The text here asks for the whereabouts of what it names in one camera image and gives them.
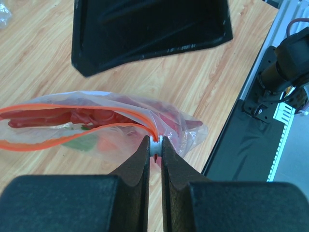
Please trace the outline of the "orange zip top bag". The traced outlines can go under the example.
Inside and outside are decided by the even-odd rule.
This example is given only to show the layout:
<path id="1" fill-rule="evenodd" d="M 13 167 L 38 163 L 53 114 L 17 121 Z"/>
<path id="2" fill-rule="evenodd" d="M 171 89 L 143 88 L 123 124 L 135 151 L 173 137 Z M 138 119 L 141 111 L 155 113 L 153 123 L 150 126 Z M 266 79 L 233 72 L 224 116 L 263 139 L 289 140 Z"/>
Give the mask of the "orange zip top bag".
<path id="1" fill-rule="evenodd" d="M 112 93 L 112 92 L 103 92 L 103 91 L 73 91 L 73 92 L 84 92 L 87 94 L 99 94 L 99 95 L 107 95 L 107 94 Z M 51 95 L 70 94 L 73 92 L 64 92 L 64 93 L 57 93 L 57 94 L 51 94 Z M 142 142 L 145 136 L 152 137 L 154 141 L 158 141 L 160 137 L 164 137 L 161 135 L 156 136 L 156 135 L 149 135 L 149 134 L 146 134 L 143 136 L 132 136 L 127 131 L 108 130 L 102 135 L 97 135 L 94 132 L 90 132 L 90 133 L 86 133 L 81 136 L 65 137 L 63 139 L 55 139 L 55 140 L 45 140 L 40 143 L 36 143 L 29 136 L 6 136 L 3 126 L 0 125 L 0 147 L 1 149 L 26 152 L 26 151 L 44 150 L 44 149 L 48 149 L 51 147 L 61 145 L 61 146 L 65 146 L 65 147 L 68 147 L 74 150 L 87 153 L 92 156 L 100 157 L 105 161 L 113 162 L 113 163 L 122 163 L 126 159 L 128 159 L 137 150 L 137 148 L 139 147 L 140 143 Z M 171 137 L 167 137 L 167 138 L 170 140 L 176 152 L 180 156 L 184 157 L 192 148 L 202 143 L 206 139 L 206 137 L 207 135 L 200 136 L 195 139 L 177 139 L 177 138 L 171 138 Z M 115 141 L 115 143 L 119 147 L 118 150 L 115 150 L 112 152 L 99 152 L 97 149 L 97 143 L 98 143 L 99 138 L 107 138 L 109 140 Z"/>

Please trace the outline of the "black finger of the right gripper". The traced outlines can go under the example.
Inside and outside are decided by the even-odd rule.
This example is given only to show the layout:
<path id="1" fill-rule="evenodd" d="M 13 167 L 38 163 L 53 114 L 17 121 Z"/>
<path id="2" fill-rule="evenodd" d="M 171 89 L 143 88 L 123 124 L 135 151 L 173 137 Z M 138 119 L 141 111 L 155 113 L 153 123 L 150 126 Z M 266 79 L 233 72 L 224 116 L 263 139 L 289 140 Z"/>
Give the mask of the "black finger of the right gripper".
<path id="1" fill-rule="evenodd" d="M 233 39 L 225 0 L 77 0 L 71 63 L 84 77 Z"/>

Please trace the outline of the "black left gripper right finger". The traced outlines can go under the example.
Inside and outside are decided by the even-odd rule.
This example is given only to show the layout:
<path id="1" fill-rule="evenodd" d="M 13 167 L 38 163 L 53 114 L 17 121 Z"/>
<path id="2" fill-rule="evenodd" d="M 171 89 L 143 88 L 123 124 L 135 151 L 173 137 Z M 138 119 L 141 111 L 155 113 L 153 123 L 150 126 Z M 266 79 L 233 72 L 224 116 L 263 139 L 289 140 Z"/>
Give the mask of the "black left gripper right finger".
<path id="1" fill-rule="evenodd" d="M 309 203 L 285 182 L 211 181 L 162 143 L 166 232 L 306 232 Z"/>

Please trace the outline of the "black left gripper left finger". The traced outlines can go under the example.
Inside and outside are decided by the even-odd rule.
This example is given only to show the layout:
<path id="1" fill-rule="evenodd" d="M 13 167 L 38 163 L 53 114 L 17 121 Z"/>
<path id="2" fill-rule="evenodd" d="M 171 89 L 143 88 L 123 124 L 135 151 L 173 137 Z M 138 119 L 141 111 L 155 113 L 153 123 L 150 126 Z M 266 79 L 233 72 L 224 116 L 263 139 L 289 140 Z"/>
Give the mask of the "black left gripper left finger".
<path id="1" fill-rule="evenodd" d="M 3 232 L 145 232 L 150 138 L 110 174 L 23 175 L 0 197 Z"/>

